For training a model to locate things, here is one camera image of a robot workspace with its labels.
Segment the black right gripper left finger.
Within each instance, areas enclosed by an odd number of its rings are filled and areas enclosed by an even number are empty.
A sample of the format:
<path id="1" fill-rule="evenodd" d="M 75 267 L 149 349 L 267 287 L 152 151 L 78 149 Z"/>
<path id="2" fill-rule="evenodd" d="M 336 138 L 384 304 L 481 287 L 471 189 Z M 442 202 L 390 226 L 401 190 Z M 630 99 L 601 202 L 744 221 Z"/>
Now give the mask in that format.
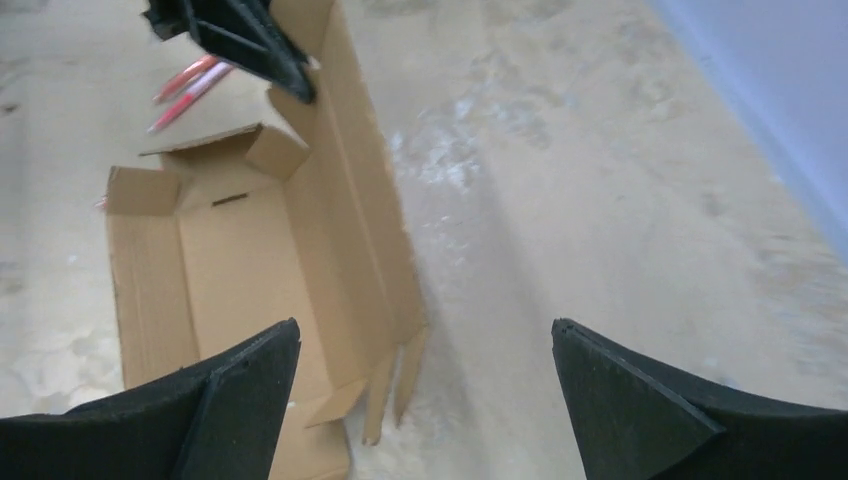
<path id="1" fill-rule="evenodd" d="M 300 353 L 295 319 L 63 414 L 1 421 L 4 479 L 267 479 Z"/>

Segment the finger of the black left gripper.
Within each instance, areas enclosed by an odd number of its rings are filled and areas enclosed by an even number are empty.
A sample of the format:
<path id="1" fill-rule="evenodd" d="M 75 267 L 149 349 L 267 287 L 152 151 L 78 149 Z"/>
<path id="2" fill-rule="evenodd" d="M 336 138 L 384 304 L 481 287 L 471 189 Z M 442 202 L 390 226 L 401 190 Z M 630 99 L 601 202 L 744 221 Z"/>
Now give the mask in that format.
<path id="1" fill-rule="evenodd" d="M 309 57 L 259 0 L 149 0 L 142 13 L 162 41 L 186 34 L 206 53 L 265 79 L 300 102 L 315 101 Z"/>

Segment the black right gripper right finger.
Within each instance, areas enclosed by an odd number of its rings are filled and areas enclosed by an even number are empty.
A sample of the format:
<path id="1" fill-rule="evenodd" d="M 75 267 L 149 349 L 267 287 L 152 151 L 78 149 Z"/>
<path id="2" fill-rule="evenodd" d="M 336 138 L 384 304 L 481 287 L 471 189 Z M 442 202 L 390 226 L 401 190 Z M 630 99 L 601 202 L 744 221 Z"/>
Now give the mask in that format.
<path id="1" fill-rule="evenodd" d="M 589 479 L 844 479 L 847 413 L 706 380 L 568 319 L 552 353 Z"/>

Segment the brown cardboard box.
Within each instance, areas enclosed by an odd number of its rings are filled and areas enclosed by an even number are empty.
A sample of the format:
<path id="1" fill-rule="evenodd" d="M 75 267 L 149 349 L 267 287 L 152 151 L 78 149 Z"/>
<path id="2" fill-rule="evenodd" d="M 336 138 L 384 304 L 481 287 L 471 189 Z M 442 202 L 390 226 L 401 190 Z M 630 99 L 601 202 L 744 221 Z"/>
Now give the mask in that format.
<path id="1" fill-rule="evenodd" d="M 107 231 L 124 383 L 134 387 L 295 319 L 301 353 L 271 475 L 344 479 L 416 385 L 427 314 L 386 142 L 338 1 L 275 1 L 318 62 L 305 105 L 272 87 L 291 132 L 251 123 L 115 167 Z"/>

